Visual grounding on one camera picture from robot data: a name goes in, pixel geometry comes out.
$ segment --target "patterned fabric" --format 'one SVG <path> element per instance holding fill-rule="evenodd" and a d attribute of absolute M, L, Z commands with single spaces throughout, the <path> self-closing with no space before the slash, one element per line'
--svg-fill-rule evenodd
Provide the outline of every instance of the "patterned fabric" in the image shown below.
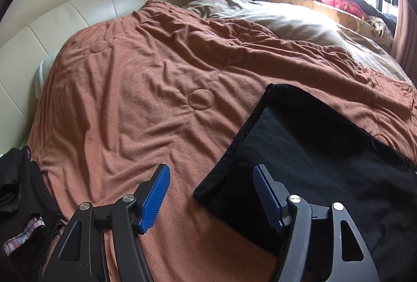
<path fill-rule="evenodd" d="M 369 23 L 373 29 L 371 29 L 371 34 L 375 36 L 379 36 L 381 39 L 385 36 L 393 37 L 391 31 L 388 29 L 386 23 L 377 16 L 368 16 L 366 19 L 367 23 Z"/>
<path fill-rule="evenodd" d="M 32 217 L 29 219 L 28 223 L 24 230 L 15 237 L 12 237 L 10 240 L 7 240 L 3 244 L 3 250 L 5 251 L 6 255 L 9 256 L 13 251 L 19 248 L 22 244 L 24 244 L 28 238 L 32 235 L 38 227 L 44 227 L 45 223 L 41 217 Z"/>

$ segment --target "brown comforter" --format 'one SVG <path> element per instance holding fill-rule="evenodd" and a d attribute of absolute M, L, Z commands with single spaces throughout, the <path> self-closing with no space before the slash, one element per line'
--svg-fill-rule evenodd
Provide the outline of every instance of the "brown comforter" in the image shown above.
<path fill-rule="evenodd" d="M 171 185 L 140 238 L 155 281 L 267 281 L 276 258 L 218 221 L 192 192 L 269 83 L 324 101 L 417 162 L 417 92 L 341 47 L 280 40 L 243 21 L 164 2 L 98 23 L 59 52 L 29 146 L 63 213 L 113 203 L 158 163 Z M 112 281 L 118 280 L 107 237 Z"/>

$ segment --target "bed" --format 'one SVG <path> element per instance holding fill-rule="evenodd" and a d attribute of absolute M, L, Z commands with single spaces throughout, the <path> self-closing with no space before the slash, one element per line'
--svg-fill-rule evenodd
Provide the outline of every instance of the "bed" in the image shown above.
<path fill-rule="evenodd" d="M 304 89 L 417 163 L 411 81 L 371 40 L 317 25 L 319 14 L 244 0 L 26 1 L 0 26 L 0 152 L 27 142 L 67 217 L 168 163 L 171 186 L 141 239 L 155 281 L 268 280 L 276 257 L 192 193 L 269 83 Z M 36 69 L 55 55 L 38 101 Z M 106 246 L 117 281 L 109 234 Z"/>

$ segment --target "silver screw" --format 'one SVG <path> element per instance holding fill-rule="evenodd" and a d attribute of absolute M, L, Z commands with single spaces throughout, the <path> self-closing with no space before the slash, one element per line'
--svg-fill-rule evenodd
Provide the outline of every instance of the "silver screw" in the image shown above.
<path fill-rule="evenodd" d="M 132 194 L 127 194 L 123 196 L 123 202 L 132 202 L 135 197 Z"/>
<path fill-rule="evenodd" d="M 344 207 L 340 202 L 335 202 L 333 203 L 333 208 L 335 208 L 338 211 L 342 211 Z"/>
<path fill-rule="evenodd" d="M 81 210 L 87 210 L 88 208 L 90 208 L 90 204 L 88 202 L 83 202 L 80 204 Z"/>
<path fill-rule="evenodd" d="M 301 202 L 301 197 L 300 197 L 300 196 L 298 196 L 298 195 L 290 195 L 290 196 L 289 196 L 289 200 L 290 200 L 292 203 L 299 203 L 299 202 Z"/>

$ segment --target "beige pillow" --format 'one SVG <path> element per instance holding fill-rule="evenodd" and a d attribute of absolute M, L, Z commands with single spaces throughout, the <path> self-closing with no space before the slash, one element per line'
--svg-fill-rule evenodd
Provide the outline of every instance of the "beige pillow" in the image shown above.
<path fill-rule="evenodd" d="M 319 13 L 291 4 L 251 0 L 197 0 L 187 9 L 203 18 L 244 19 L 269 29 L 281 39 L 342 46 L 336 23 Z"/>
<path fill-rule="evenodd" d="M 379 36 L 375 28 L 365 20 L 362 20 L 355 15 L 334 8 L 332 6 L 322 4 L 321 2 L 311 0 L 269 0 L 270 2 L 280 4 L 292 4 L 297 6 L 312 9 L 320 14 L 331 18 L 334 22 L 341 24 L 343 27 L 349 28 L 352 31 L 375 41 L 388 52 L 393 46 L 394 37 L 389 30 L 385 31 L 383 36 Z"/>
<path fill-rule="evenodd" d="M 45 83 L 45 80 L 49 74 L 49 71 L 51 70 L 52 64 L 55 61 L 56 55 L 58 52 L 49 54 L 47 57 L 45 57 L 36 69 L 35 72 L 35 95 L 36 99 L 39 100 L 40 93 L 42 91 L 43 84 Z"/>

